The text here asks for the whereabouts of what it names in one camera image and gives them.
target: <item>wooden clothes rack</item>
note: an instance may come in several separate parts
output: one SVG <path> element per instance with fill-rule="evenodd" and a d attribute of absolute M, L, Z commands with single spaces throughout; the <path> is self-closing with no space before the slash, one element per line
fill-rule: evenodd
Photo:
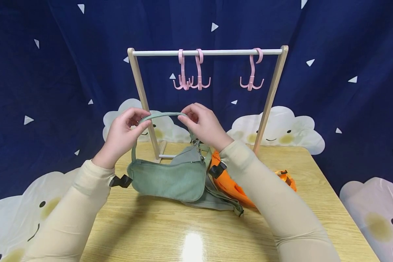
<path fill-rule="evenodd" d="M 255 49 L 241 49 L 241 50 L 202 50 L 203 55 L 257 55 L 258 51 Z M 265 107 L 263 108 L 263 114 L 261 122 L 259 124 L 258 133 L 255 139 L 255 144 L 253 151 L 255 154 L 259 152 L 259 147 L 261 144 L 261 139 L 263 133 L 265 132 L 266 122 L 268 121 L 268 116 L 273 105 L 274 97 L 277 92 L 278 83 L 282 75 L 282 70 L 284 69 L 285 60 L 287 59 L 288 46 L 283 45 L 281 49 L 262 49 L 263 55 L 278 55 L 277 63 L 275 65 L 275 70 L 273 74 L 273 79 L 271 85 L 269 86 L 268 96 L 266 97 Z M 197 50 L 186 50 L 183 51 L 183 55 L 196 56 L 199 53 Z M 135 84 L 137 86 L 138 95 L 140 97 L 141 105 L 144 110 L 150 111 L 148 107 L 147 97 L 144 91 L 144 85 L 141 78 L 140 68 L 138 66 L 137 57 L 140 56 L 178 56 L 179 51 L 136 51 L 134 48 L 128 48 L 128 58 L 130 60 L 130 65 L 132 73 L 134 75 Z M 160 146 L 157 142 L 154 127 L 150 125 L 148 127 L 150 134 L 150 140 L 153 146 L 155 160 L 154 162 L 160 163 L 163 158 L 173 158 L 174 155 L 163 155 L 164 149 L 166 147 L 167 141 L 162 141 Z"/>

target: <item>sleeve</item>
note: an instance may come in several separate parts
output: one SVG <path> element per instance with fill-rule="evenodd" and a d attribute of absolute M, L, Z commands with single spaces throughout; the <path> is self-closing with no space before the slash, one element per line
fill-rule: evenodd
<path fill-rule="evenodd" d="M 340 261 L 313 211 L 245 144 L 234 141 L 220 157 L 230 177 L 243 188 L 269 224 L 280 261 Z"/>
<path fill-rule="evenodd" d="M 84 162 L 72 186 L 33 238 L 23 262 L 79 261 L 95 218 L 106 203 L 114 169 Z"/>

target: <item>hand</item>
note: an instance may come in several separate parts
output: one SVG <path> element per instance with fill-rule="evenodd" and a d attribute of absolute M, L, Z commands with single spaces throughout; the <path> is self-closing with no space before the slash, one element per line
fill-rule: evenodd
<path fill-rule="evenodd" d="M 92 162 L 103 168 L 114 168 L 119 158 L 130 151 L 141 133 L 151 124 L 150 120 L 138 124 L 142 118 L 149 115 L 149 112 L 135 107 L 122 112 L 112 122 L 106 142 Z"/>
<path fill-rule="evenodd" d="M 182 110 L 188 116 L 178 116 L 179 121 L 191 130 L 196 137 L 205 144 L 213 146 L 221 152 L 233 142 L 233 138 L 226 134 L 218 122 L 217 117 L 207 107 L 194 103 Z"/>

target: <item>cloud cartoon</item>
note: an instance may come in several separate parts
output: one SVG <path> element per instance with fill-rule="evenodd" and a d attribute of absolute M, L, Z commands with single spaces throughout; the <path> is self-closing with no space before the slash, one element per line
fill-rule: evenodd
<path fill-rule="evenodd" d="M 103 116 L 103 124 L 105 124 L 105 127 L 103 128 L 103 140 L 106 141 L 106 137 L 108 136 L 109 127 L 111 126 L 112 121 L 130 107 L 142 108 L 141 102 L 137 99 L 127 99 L 119 106 L 119 109 L 117 111 L 109 111 Z M 156 114 L 160 112 L 150 110 L 150 113 Z M 156 133 L 157 141 L 165 140 L 168 142 L 177 143 L 189 143 L 191 141 L 189 132 L 180 126 L 175 125 L 173 120 L 169 116 L 154 118 L 152 119 L 152 122 Z M 138 141 L 150 141 L 150 135 L 147 129 L 144 130 L 141 136 L 139 136 Z"/>
<path fill-rule="evenodd" d="M 40 230 L 68 190 L 78 168 L 51 172 L 36 179 L 20 196 L 0 199 L 0 262 L 19 262 L 30 240 Z"/>
<path fill-rule="evenodd" d="M 262 114 L 242 116 L 233 122 L 227 132 L 233 139 L 254 144 Z M 325 149 L 325 141 L 314 130 L 314 120 L 309 116 L 294 116 L 287 107 L 273 107 L 261 140 L 263 146 L 302 146 L 310 154 L 318 155 Z"/>
<path fill-rule="evenodd" d="M 340 199 L 379 260 L 393 262 L 393 183 L 379 177 L 350 181 Z"/>

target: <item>navy fabric curtain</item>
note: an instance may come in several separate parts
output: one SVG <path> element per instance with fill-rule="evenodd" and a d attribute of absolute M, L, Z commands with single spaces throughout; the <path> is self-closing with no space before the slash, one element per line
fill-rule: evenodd
<path fill-rule="evenodd" d="M 65 173 L 102 146 L 103 116 L 139 99 L 136 50 L 290 48 L 274 106 L 314 119 L 314 159 L 339 194 L 350 181 L 393 183 L 393 0 L 0 1 L 0 199 Z M 176 90 L 177 57 L 139 57 L 151 110 L 199 102 L 224 129 L 262 112 L 277 56 L 205 56 L 197 91 Z M 186 75 L 197 75 L 186 57 Z M 176 125 L 182 126 L 176 118 Z"/>

